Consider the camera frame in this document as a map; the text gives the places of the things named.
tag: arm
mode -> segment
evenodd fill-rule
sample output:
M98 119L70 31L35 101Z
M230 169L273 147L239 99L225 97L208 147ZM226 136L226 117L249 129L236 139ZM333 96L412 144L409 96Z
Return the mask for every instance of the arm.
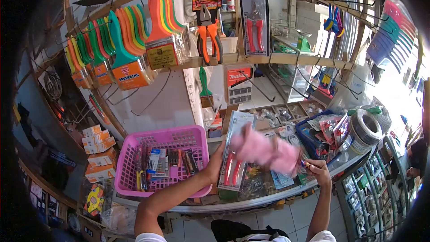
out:
M311 165L309 170L316 177L318 184L321 186L320 196L316 203L316 208L312 220L310 221L309 230L307 231L306 242L312 239L321 231L327 230L330 221L330 198L331 198L331 178L329 169L324 160L307 159Z
M150 197L141 201L137 208L135 236L142 233L156 233L163 236L163 232L157 222L158 215L179 205L207 185L217 182L224 147L225 141L221 143L212 155L206 168L196 175L156 191Z

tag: plastic basket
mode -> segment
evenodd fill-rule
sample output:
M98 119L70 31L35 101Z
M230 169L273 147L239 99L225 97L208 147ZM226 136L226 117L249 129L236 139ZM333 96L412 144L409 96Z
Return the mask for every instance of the plastic basket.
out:
M148 197L154 191L166 188L188 177L188 173L182 163L180 167L170 167L169 178L150 180L148 181L148 191L137 191L134 153L139 144L146 144L155 149L192 149L199 170L205 168L209 162L205 130L199 125L132 133L124 140L116 167L115 189L124 196ZM212 185L206 186L190 197L205 196L211 189Z

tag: white shirt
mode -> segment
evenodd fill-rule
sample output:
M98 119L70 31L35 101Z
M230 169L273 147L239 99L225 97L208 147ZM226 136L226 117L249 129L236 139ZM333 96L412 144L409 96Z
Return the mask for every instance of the white shirt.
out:
M270 235L266 234L252 234L243 238L236 239L237 242L245 242L249 239L261 239L260 242L268 241ZM285 236L278 236L272 240L273 242L291 242ZM136 237L136 242L167 242L164 237L155 233L142 233ZM336 238L329 231L321 231L316 234L309 242L336 242Z

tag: tiled floor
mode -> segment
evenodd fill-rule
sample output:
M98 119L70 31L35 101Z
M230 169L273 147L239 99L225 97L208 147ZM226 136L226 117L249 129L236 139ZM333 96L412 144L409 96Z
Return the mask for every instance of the tiled floor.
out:
M241 216L225 216L223 219L244 223L252 229L265 229L270 225L274 229L286 232L292 242L304 242L307 236L310 220L318 202L319 190L315 195L299 199L293 205L286 205L282 210L267 210ZM347 234L339 207L337 196L332 196L330 203L329 231L336 237L337 242L347 242ZM211 220L173 220L173 233L165 235L167 242L216 242L211 228Z

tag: person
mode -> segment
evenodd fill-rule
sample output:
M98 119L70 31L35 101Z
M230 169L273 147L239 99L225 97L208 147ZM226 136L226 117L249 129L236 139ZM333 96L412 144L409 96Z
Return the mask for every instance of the person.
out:
M216 184L222 164L225 141L217 148L206 168L196 175L179 183L154 192L139 203L136 221L136 242L166 242L158 225L159 214L179 205L201 188ZM307 242L335 242L335 237L327 230L330 220L331 178L324 160L307 160L311 165L309 171L321 186L320 196L312 216L307 234ZM252 230L242 223L229 220L214 220L212 232L218 242L228 241L267 241L291 242L287 234L269 226L265 230Z

